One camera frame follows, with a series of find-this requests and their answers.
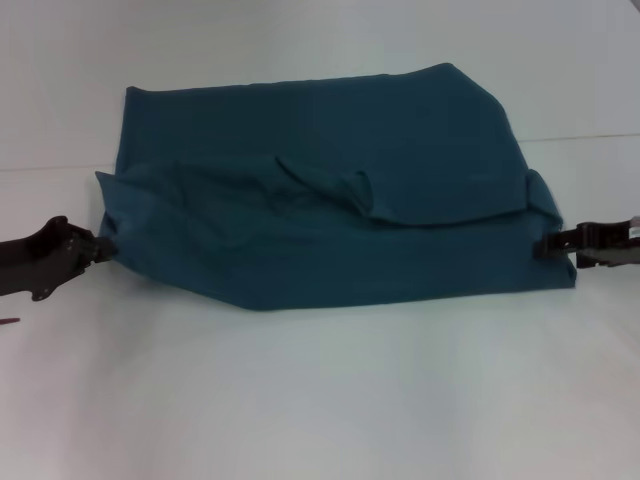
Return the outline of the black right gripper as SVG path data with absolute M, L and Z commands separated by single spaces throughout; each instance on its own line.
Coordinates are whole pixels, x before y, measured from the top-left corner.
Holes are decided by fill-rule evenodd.
M 639 217 L 618 223 L 584 222 L 576 230 L 544 235 L 533 245 L 535 259 L 576 253 L 576 267 L 639 264 Z

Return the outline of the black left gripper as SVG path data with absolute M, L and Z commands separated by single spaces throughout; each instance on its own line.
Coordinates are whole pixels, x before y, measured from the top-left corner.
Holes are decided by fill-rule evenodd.
M 35 234 L 1 243 L 1 295 L 28 292 L 33 301 L 42 301 L 92 264 L 108 262 L 117 253 L 111 239 L 71 227 L 64 216 L 54 217 Z

